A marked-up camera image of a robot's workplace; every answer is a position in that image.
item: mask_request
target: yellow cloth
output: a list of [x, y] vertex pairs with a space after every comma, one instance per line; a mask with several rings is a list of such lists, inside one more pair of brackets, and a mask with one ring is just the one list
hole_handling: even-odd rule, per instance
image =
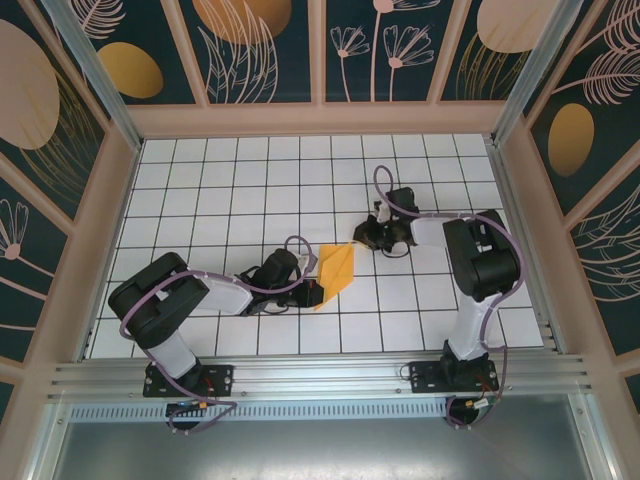
[[318, 258], [318, 284], [324, 288], [324, 303], [335, 297], [353, 282], [353, 245], [321, 245]]

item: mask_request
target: white grid floor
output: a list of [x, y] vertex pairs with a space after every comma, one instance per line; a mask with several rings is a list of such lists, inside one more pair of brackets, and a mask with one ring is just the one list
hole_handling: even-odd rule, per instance
[[[414, 190], [423, 211], [495, 208], [504, 218], [480, 135], [147, 141], [86, 356], [144, 355], [118, 335], [106, 298], [168, 251], [192, 268], [233, 275], [291, 234], [316, 254], [320, 244], [349, 241], [378, 199], [379, 164]], [[439, 350], [459, 295], [444, 250], [423, 246], [388, 259], [357, 247], [353, 284], [318, 312], [242, 318], [196, 310], [180, 331], [199, 356]], [[542, 346], [526, 289], [505, 303], [490, 343], [501, 345], [504, 332], [510, 347]]]

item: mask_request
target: white tile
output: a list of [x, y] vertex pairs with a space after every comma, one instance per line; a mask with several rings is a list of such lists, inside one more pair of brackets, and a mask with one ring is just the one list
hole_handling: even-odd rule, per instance
[[260, 315], [259, 355], [298, 353], [298, 315]]
[[264, 244], [283, 245], [291, 235], [298, 235], [298, 215], [267, 215], [264, 219]]
[[254, 187], [267, 184], [267, 162], [238, 162], [234, 187]]
[[420, 245], [411, 249], [414, 273], [449, 273], [447, 251], [444, 248]]
[[147, 140], [140, 163], [171, 163], [175, 140]]
[[269, 160], [297, 160], [300, 158], [299, 137], [270, 137]]
[[365, 158], [394, 157], [391, 135], [363, 135], [362, 145]]
[[159, 217], [165, 190], [134, 190], [128, 217]]
[[118, 318], [111, 307], [109, 306], [109, 297], [113, 293], [113, 291], [118, 288], [120, 285], [118, 282], [109, 282], [105, 288], [105, 291], [102, 295], [102, 310], [100, 313], [101, 318]]
[[423, 135], [429, 157], [457, 157], [453, 135]]
[[251, 267], [259, 267], [260, 265], [262, 265], [262, 247], [260, 245], [227, 247], [227, 260], [224, 265], [225, 275], [237, 275], [249, 270]]
[[298, 185], [299, 183], [299, 162], [288, 162], [286, 160], [267, 162], [267, 185]]
[[196, 217], [192, 245], [225, 245], [229, 217]]
[[434, 182], [462, 182], [462, 169], [457, 157], [429, 157]]
[[120, 320], [100, 320], [91, 358], [130, 358], [133, 342], [120, 336]]
[[163, 216], [194, 215], [198, 201], [197, 188], [170, 188], [166, 192]]
[[300, 236], [309, 243], [330, 243], [336, 241], [333, 214], [305, 213], [300, 216]]
[[373, 275], [374, 252], [362, 245], [355, 245], [355, 274], [356, 275]]
[[224, 273], [225, 252], [226, 247], [191, 247], [189, 267], [192, 270]]
[[436, 210], [436, 196], [432, 183], [403, 183], [403, 187], [413, 190], [414, 202], [421, 210]]
[[367, 220], [366, 213], [336, 213], [336, 241], [346, 243], [353, 240], [353, 232]]
[[265, 191], [265, 187], [234, 188], [233, 197], [231, 199], [231, 214], [264, 214]]
[[111, 272], [112, 282], [129, 280], [151, 263], [152, 248], [120, 248]]
[[340, 315], [342, 325], [342, 351], [380, 352], [380, 319], [377, 313]]
[[401, 183], [430, 182], [429, 164], [425, 157], [399, 158], [398, 178]]
[[202, 163], [174, 163], [171, 165], [169, 188], [199, 187]]
[[425, 349], [442, 350], [445, 340], [453, 333], [457, 315], [455, 310], [420, 312]]
[[241, 138], [238, 141], [238, 160], [266, 160], [269, 139], [267, 137]]
[[417, 275], [415, 279], [420, 310], [458, 308], [450, 275]]
[[160, 219], [156, 245], [159, 247], [185, 247], [191, 243], [193, 217], [163, 217]]
[[204, 138], [185, 138], [178, 140], [173, 162], [202, 162], [207, 140]]
[[422, 135], [394, 135], [393, 146], [396, 152], [396, 157], [425, 156]]
[[532, 308], [510, 308], [500, 310], [499, 314], [509, 348], [543, 346]]
[[202, 170], [201, 187], [231, 187], [235, 163], [217, 162], [205, 163]]
[[334, 195], [336, 212], [366, 212], [369, 209], [365, 185], [336, 185]]
[[218, 317], [187, 318], [178, 330], [194, 355], [215, 356]]
[[[393, 176], [393, 183], [397, 185], [398, 183], [398, 170], [396, 169], [396, 159], [395, 158], [367, 158], [364, 161], [366, 172], [367, 172], [367, 183], [373, 185], [373, 173], [378, 165], [384, 165], [391, 171], [391, 175]], [[389, 184], [389, 176], [382, 170], [378, 173], [378, 183], [380, 185], [388, 185]]]
[[266, 212], [297, 213], [299, 193], [299, 187], [267, 187]]
[[484, 145], [482, 135], [478, 133], [456, 134], [453, 137], [456, 141], [459, 156], [476, 157], [487, 154], [487, 147]]
[[377, 312], [378, 294], [374, 277], [355, 277], [340, 293], [341, 312]]
[[263, 223], [264, 215], [232, 215], [229, 226], [229, 245], [261, 244]]
[[300, 315], [300, 353], [340, 353], [338, 315]]
[[331, 158], [330, 137], [300, 137], [300, 158]]
[[527, 284], [523, 284], [516, 292], [507, 298], [504, 302], [500, 302], [500, 308], [513, 308], [513, 307], [530, 307], [531, 297], [529, 296], [529, 290]]
[[220, 317], [216, 356], [255, 355], [258, 351], [258, 317]]
[[158, 218], [127, 218], [120, 247], [152, 247], [158, 231]]
[[376, 281], [378, 282], [381, 312], [418, 310], [413, 276], [381, 277], [378, 275]]
[[230, 210], [230, 188], [203, 188], [200, 190], [197, 215], [228, 215]]
[[331, 159], [301, 160], [300, 183], [302, 185], [331, 185]]
[[467, 182], [493, 182], [495, 180], [488, 157], [460, 157], [462, 172]]
[[177, 254], [185, 262], [189, 258], [189, 247], [156, 247], [153, 249], [153, 256], [151, 257], [151, 261], [155, 261], [165, 253], [169, 252]]
[[135, 188], [167, 188], [171, 164], [144, 164], [138, 169]]
[[360, 135], [337, 135], [331, 137], [332, 158], [362, 158]]
[[418, 312], [381, 313], [385, 352], [423, 350]]
[[333, 187], [328, 185], [300, 187], [300, 211], [302, 213], [333, 212]]
[[434, 183], [433, 188], [440, 210], [468, 211], [471, 208], [464, 183]]
[[474, 210], [502, 208], [502, 200], [495, 183], [467, 183], [467, 190]]
[[207, 141], [205, 162], [224, 162], [236, 159], [237, 138], [210, 138]]
[[333, 183], [365, 183], [364, 162], [360, 158], [333, 161]]
[[404, 243], [396, 243], [390, 255], [398, 258], [385, 257], [382, 252], [375, 252], [373, 257], [376, 262], [376, 275], [411, 275], [411, 257], [404, 255], [407, 251], [407, 245]]

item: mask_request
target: wire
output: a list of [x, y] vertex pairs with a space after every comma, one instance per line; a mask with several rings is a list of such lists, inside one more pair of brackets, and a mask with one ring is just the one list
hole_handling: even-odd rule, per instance
[[[501, 375], [501, 381], [500, 381], [500, 388], [498, 389], [498, 393], [496, 395], [496, 404], [497, 404], [502, 399], [502, 394], [504, 393], [504, 384], [505, 384], [505, 381], [506, 381], [506, 378], [507, 378], [507, 361], [508, 361], [507, 344], [505, 342], [505, 344], [503, 346], [501, 346], [501, 347], [489, 347], [489, 345], [487, 344], [487, 340], [486, 340], [487, 325], [489, 324], [489, 320], [491, 319], [491, 315], [495, 311], [495, 309], [498, 306], [498, 304], [502, 303], [507, 298], [509, 298], [511, 295], [516, 293], [516, 291], [524, 283], [524, 280], [525, 280], [525, 277], [526, 277], [526, 274], [527, 274], [527, 265], [525, 264], [525, 261], [524, 261], [524, 254], [522, 253], [522, 250], [520, 249], [520, 246], [515, 241], [515, 239], [511, 236], [511, 234], [509, 232], [507, 232], [507, 230], [502, 225], [500, 225], [497, 222], [494, 222], [490, 218], [484, 217], [482, 215], [476, 215], [474, 213], [447, 213], [447, 212], [442, 212], [442, 213], [441, 212], [438, 212], [438, 213], [435, 213], [435, 212], [416, 213], [416, 212], [412, 212], [412, 211], [406, 210], [406, 209], [400, 207], [399, 205], [396, 205], [395, 203], [393, 203], [391, 200], [389, 200], [387, 198], [387, 196], [384, 194], [384, 192], [380, 188], [380, 183], [378, 182], [378, 174], [380, 173], [380, 170], [384, 170], [384, 172], [389, 177], [389, 183], [390, 183], [389, 190], [393, 190], [393, 174], [391, 173], [391, 170], [389, 170], [384, 165], [378, 165], [375, 168], [375, 170], [373, 171], [373, 184], [374, 184], [374, 186], [376, 188], [376, 191], [378, 192], [378, 195], [380, 195], [380, 198], [387, 205], [389, 205], [390, 208], [393, 208], [393, 209], [395, 209], [396, 211], [398, 211], [400, 213], [404, 213], [405, 215], [408, 215], [410, 217], [415, 217], [415, 218], [451, 218], [451, 219], [458, 219], [459, 218], [459, 219], [471, 219], [471, 220], [477, 220], [477, 221], [483, 222], [483, 223], [489, 225], [490, 227], [494, 228], [502, 236], [504, 236], [505, 239], [509, 242], [509, 244], [513, 248], [513, 250], [515, 251], [516, 256], [518, 257], [518, 264], [520, 266], [520, 276], [518, 277], [517, 282], [515, 283], [515, 285], [513, 286], [513, 288], [511, 290], [509, 290], [507, 293], [503, 293], [502, 295], [500, 295], [499, 297], [494, 299], [493, 302], [491, 302], [491, 305], [489, 305], [489, 307], [487, 308], [487, 312], [485, 313], [484, 318], [482, 319], [482, 325], [480, 327], [480, 343], [481, 343], [482, 347], [488, 352], [503, 352], [503, 363], [502, 363], [502, 375]], [[455, 418], [453, 418], [451, 416], [451, 413], [450, 413], [451, 404], [453, 403], [453, 401], [455, 399], [456, 399], [456, 397], [454, 395], [454, 396], [450, 397], [447, 400], [447, 406], [446, 406], [446, 410], [445, 410], [445, 412], [446, 412], [445, 419], [446, 419], [446, 421], [447, 421], [447, 423], [449, 425], [451, 425], [452, 427], [458, 428], [459, 426], [463, 425], [462, 422], [460, 422], [460, 421], [456, 420]], [[485, 414], [484, 417], [482, 417], [478, 422], [476, 422], [476, 426], [484, 423], [487, 420], [487, 418], [493, 412], [494, 407], [495, 407], [495, 404]]]
[[[142, 298], [140, 300], [138, 300], [133, 305], [133, 307], [131, 307], [131, 309], [127, 312], [127, 314], [124, 316], [124, 318], [122, 319], [122, 321], [120, 323], [120, 335], [122, 337], [126, 338], [126, 339], [133, 340], [133, 337], [131, 335], [129, 335], [127, 333], [127, 330], [126, 330], [127, 329], [127, 324], [129, 323], [131, 318], [136, 314], [136, 312], [151, 297], [153, 297], [156, 293], [160, 292], [161, 290], [163, 290], [164, 288], [166, 288], [168, 285], [172, 284], [173, 282], [177, 282], [181, 278], [190, 277], [190, 276], [193, 276], [193, 277], [204, 277], [204, 278], [213, 277], [213, 278], [216, 278], [218, 280], [226, 281], [226, 282], [229, 282], [229, 283], [236, 283], [236, 284], [238, 284], [238, 285], [240, 285], [240, 286], [242, 286], [242, 287], [244, 287], [244, 288], [246, 288], [248, 290], [251, 290], [251, 291], [254, 291], [254, 292], [257, 292], [257, 293], [267, 294], [267, 295], [285, 293], [285, 292], [288, 292], [290, 290], [293, 290], [298, 285], [300, 285], [302, 282], [304, 282], [304, 280], [307, 278], [307, 276], [309, 275], [309, 273], [311, 272], [311, 270], [314, 267], [314, 262], [312, 261], [312, 259], [314, 258], [314, 255], [313, 255], [313, 251], [311, 250], [311, 245], [303, 237], [301, 237], [299, 235], [291, 235], [289, 238], [287, 238], [285, 240], [284, 248], [286, 249], [287, 246], [289, 245], [289, 243], [291, 242], [291, 240], [296, 239], [296, 238], [298, 240], [300, 240], [304, 244], [305, 247], [307, 247], [307, 253], [309, 255], [309, 262], [307, 263], [307, 266], [304, 269], [304, 272], [302, 273], [300, 278], [298, 278], [292, 284], [287, 285], [286, 287], [283, 287], [283, 288], [267, 290], [267, 289], [264, 289], [264, 288], [253, 287], [251, 285], [248, 285], [246, 283], [241, 282], [237, 278], [229, 278], [229, 277], [226, 277], [224, 275], [220, 275], [219, 273], [205, 272], [205, 271], [201, 271], [201, 270], [187, 270], [187, 271], [184, 271], [184, 272], [176, 273], [175, 275], [172, 275], [171, 277], [169, 277], [166, 280], [160, 282], [158, 285], [156, 285], [154, 288], [152, 288], [149, 292], [147, 292], [145, 295], [143, 295]], [[173, 419], [176, 417], [177, 414], [181, 413], [180, 411], [176, 411], [169, 417], [169, 426], [172, 428], [173, 433], [180, 433], [181, 435], [189, 435], [189, 434], [192, 434], [192, 433], [201, 432], [201, 431], [206, 430], [207, 428], [213, 426], [218, 420], [220, 420], [225, 415], [228, 415], [229, 413], [231, 413], [233, 410], [235, 410], [238, 407], [238, 404], [236, 402], [216, 400], [216, 399], [213, 399], [213, 398], [209, 398], [208, 396], [207, 397], [203, 397], [202, 395], [198, 395], [198, 394], [196, 394], [194, 392], [190, 392], [186, 388], [182, 387], [178, 382], [176, 382], [173, 379], [173, 377], [171, 377], [171, 375], [169, 375], [167, 373], [167, 371], [164, 369], [164, 367], [156, 360], [156, 358], [153, 356], [153, 354], [151, 354], [151, 352], [149, 352], [148, 350], [142, 350], [142, 351], [145, 353], [145, 355], [147, 355], [147, 357], [149, 357], [151, 359], [153, 364], [158, 368], [158, 371], [162, 374], [162, 376], [169, 383], [169, 385], [171, 385], [177, 391], [182, 393], [184, 396], [193, 398], [194, 400], [198, 400], [200, 402], [207, 403], [207, 404], [209, 404], [211, 406], [226, 406], [226, 407], [229, 407], [229, 408], [223, 410], [220, 414], [216, 415], [211, 420], [199, 423], [198, 425], [196, 425], [195, 427], [193, 427], [193, 428], [191, 428], [189, 430], [180, 430], [180, 429], [175, 427], [175, 425], [173, 424]]]

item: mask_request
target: gold circle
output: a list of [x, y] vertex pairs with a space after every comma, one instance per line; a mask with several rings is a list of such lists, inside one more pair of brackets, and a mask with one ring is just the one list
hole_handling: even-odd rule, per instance
[[150, 98], [162, 90], [160, 67], [141, 48], [114, 42], [102, 47], [98, 56], [120, 93], [134, 98]]
[[[193, 0], [193, 7], [200, 20], [217, 37], [236, 44], [258, 43], [259, 38], [249, 38], [249, 18], [245, 3], [256, 23], [261, 18], [274, 38], [282, 33], [291, 18], [291, 0]], [[239, 19], [240, 25], [233, 21], [234, 18]]]
[[549, 162], [558, 175], [576, 173], [589, 156], [595, 126], [591, 113], [582, 105], [570, 103], [560, 109], [549, 132]]

